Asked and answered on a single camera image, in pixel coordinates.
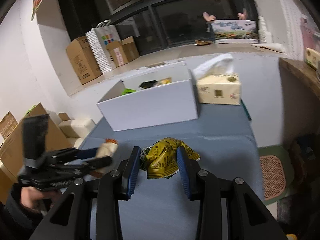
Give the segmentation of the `person's left hand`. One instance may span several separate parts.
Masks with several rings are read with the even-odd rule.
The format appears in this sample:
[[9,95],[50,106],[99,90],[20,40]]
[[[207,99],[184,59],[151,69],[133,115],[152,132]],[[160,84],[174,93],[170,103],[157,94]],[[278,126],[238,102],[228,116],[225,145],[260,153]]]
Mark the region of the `person's left hand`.
[[50,208],[60,199],[62,193],[60,190],[56,191],[39,191],[34,187],[23,187],[21,189],[20,204],[26,210],[33,213],[40,213],[40,203],[44,199],[50,200]]

